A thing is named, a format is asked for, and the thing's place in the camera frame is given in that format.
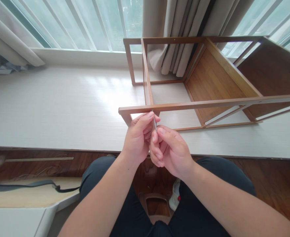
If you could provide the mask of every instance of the knee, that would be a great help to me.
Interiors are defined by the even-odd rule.
[[[80,201],[97,185],[114,161],[113,156],[103,156],[90,164],[83,174],[79,188]]]
[[[116,157],[113,156],[102,156],[94,160],[84,172],[83,179],[85,176],[88,176],[95,171],[97,171],[98,173],[106,173],[106,171],[113,164],[115,159]]]
[[[256,196],[251,180],[233,162],[223,157],[209,156],[203,157],[197,163],[220,179]]]

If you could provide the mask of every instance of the shoe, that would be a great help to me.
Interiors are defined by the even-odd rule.
[[[180,179],[177,178],[172,186],[172,196],[169,199],[169,206],[173,211],[177,209],[179,201],[181,200],[179,187],[180,187]]]

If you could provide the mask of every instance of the fingernail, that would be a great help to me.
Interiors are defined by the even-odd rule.
[[[166,132],[163,128],[159,128],[159,131],[161,134],[165,134],[165,132]]]
[[[151,111],[151,112],[149,112],[148,114],[147,114],[147,116],[150,118],[150,117],[153,117],[154,116],[154,112],[153,111]]]

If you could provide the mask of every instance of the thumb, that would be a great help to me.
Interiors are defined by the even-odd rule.
[[[176,150],[180,145],[180,141],[178,141],[173,134],[167,132],[163,128],[158,129],[158,135],[170,146],[172,150]]]
[[[134,128],[138,131],[143,131],[146,128],[146,126],[153,120],[153,117],[154,117],[153,111],[149,112],[148,114],[145,114],[138,120]]]

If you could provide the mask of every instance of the black strap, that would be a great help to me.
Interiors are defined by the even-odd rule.
[[[37,181],[34,183],[30,184],[25,184],[25,185],[20,185],[20,184],[0,184],[0,192],[4,191],[11,191],[11,190],[16,190],[20,188],[34,188],[34,187],[39,187],[47,184],[52,184],[54,186],[54,189],[59,192],[59,193],[68,193],[75,191],[79,189],[79,187],[76,188],[70,188],[70,189],[61,189],[59,185],[56,185],[52,180],[47,179],[47,180],[41,180]]]

